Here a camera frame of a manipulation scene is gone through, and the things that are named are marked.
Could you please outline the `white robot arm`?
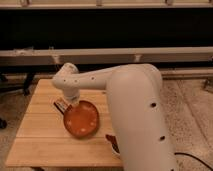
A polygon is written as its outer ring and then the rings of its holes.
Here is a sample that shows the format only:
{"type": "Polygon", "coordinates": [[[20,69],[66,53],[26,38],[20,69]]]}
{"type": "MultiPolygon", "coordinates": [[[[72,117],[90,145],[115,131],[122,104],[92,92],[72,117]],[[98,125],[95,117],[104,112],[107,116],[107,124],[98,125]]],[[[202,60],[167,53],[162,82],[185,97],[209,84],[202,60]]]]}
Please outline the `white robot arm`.
{"type": "Polygon", "coordinates": [[[160,103],[162,77],[150,64],[80,73],[66,63],[52,79],[73,102],[82,89],[104,89],[124,171],[178,171],[160,103]]]}

